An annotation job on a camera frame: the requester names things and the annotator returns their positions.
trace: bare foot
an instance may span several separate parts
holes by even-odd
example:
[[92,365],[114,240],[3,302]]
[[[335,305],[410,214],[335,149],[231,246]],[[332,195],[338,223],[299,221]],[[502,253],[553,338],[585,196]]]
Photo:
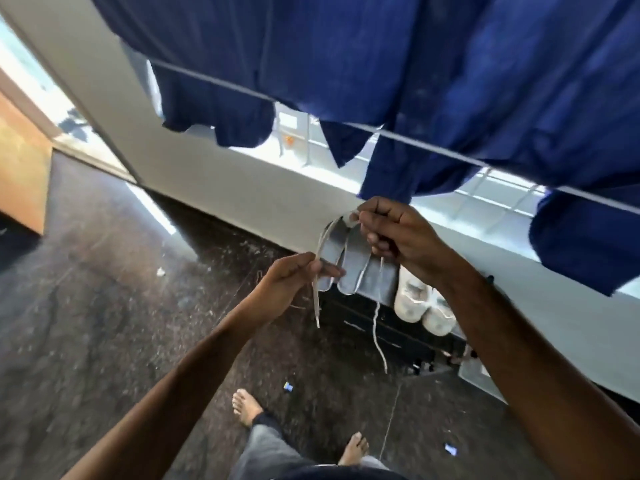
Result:
[[251,428],[253,418],[264,411],[254,396],[245,391],[245,389],[236,391],[231,398],[231,404],[234,407],[234,414],[238,416],[240,422],[247,428]]
[[338,465],[350,466],[359,465],[362,457],[369,451],[369,443],[362,433],[356,433],[351,437],[347,447],[342,453],[342,458],[338,462]]

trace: leg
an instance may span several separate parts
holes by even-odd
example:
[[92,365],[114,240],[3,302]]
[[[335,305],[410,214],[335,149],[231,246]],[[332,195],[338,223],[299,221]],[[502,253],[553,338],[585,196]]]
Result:
[[368,468],[388,470],[380,460],[368,455],[368,451],[369,443],[367,439],[361,433],[356,433],[349,440],[338,465],[361,465]]
[[247,391],[238,389],[232,402],[234,413],[251,428],[251,434],[230,480],[270,480],[295,468],[315,465],[285,443],[275,418]]

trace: forearm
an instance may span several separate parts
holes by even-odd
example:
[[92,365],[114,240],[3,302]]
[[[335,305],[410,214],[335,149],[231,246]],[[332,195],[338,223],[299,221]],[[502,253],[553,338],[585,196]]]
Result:
[[464,259],[435,283],[526,432],[565,478],[640,477],[640,429]]
[[242,304],[103,437],[65,480],[161,479],[260,326]]

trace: small blue litter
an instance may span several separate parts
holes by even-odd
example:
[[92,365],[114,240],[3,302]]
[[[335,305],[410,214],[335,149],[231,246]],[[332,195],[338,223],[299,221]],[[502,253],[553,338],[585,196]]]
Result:
[[451,446],[448,443],[444,443],[444,449],[451,453],[453,456],[458,454],[458,449],[455,446]]

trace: white wall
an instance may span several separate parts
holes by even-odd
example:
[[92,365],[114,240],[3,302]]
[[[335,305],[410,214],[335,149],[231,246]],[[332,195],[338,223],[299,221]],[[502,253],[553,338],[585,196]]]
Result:
[[[0,9],[85,117],[149,188],[292,250],[313,249],[353,193],[171,133],[90,0],[0,0]],[[437,231],[496,282],[590,379],[640,401],[640,300],[603,297],[534,260],[444,225]]]

